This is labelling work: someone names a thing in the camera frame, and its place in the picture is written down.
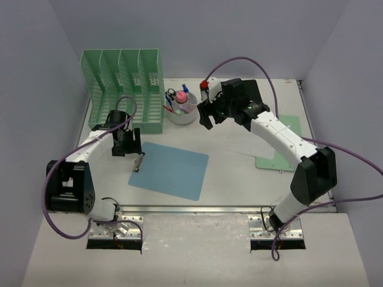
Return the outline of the purple highlighter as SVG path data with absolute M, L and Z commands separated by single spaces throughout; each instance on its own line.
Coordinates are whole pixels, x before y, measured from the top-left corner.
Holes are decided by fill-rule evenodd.
M 180 105 L 179 107 L 180 107 L 180 110 L 182 110 L 183 112 L 185 112 L 187 114 L 191 112 L 191 110 L 188 108 L 188 106 Z

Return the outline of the white clipboard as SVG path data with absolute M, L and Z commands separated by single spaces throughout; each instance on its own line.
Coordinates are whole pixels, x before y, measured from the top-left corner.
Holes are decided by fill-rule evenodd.
M 275 153 L 265 140 L 235 122 L 230 123 L 226 148 L 231 152 L 267 159 L 273 158 Z

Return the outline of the red pen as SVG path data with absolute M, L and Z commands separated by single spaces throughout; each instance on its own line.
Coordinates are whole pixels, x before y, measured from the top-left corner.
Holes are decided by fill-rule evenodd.
M 166 106 L 166 105 L 163 105 L 163 107 L 164 107 L 167 111 L 169 111 L 170 113 L 174 113 L 174 110 L 173 110 L 172 108 L 170 108 L 170 107 L 168 107 L 168 106 Z

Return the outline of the blue clipboard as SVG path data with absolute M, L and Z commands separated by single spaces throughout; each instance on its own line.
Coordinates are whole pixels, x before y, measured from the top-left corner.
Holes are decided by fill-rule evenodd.
M 170 196 L 198 201 L 209 155 L 144 142 L 144 159 L 138 172 L 132 172 L 128 184 Z

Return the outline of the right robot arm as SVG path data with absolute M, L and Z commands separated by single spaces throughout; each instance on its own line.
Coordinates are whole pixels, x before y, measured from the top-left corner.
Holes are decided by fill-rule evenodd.
M 316 147 L 283 124 L 263 103 L 256 80 L 203 80 L 199 88 L 201 125 L 210 130 L 231 118 L 266 141 L 294 169 L 290 192 L 269 213 L 267 228 L 272 234 L 282 234 L 290 218 L 336 186 L 334 151 Z

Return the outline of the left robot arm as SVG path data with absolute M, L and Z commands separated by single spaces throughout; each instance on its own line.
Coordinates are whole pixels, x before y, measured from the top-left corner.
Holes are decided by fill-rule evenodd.
M 73 154 L 61 162 L 47 164 L 43 206 L 48 212 L 77 213 L 103 222 L 104 229 L 112 235 L 124 229 L 124 219 L 117 216 L 117 205 L 98 199 L 92 170 L 105 153 L 113 157 L 136 154 L 133 168 L 138 172 L 145 153 L 142 151 L 139 128 L 132 128 L 127 121 L 130 115 L 112 110 L 103 125 L 97 125 Z

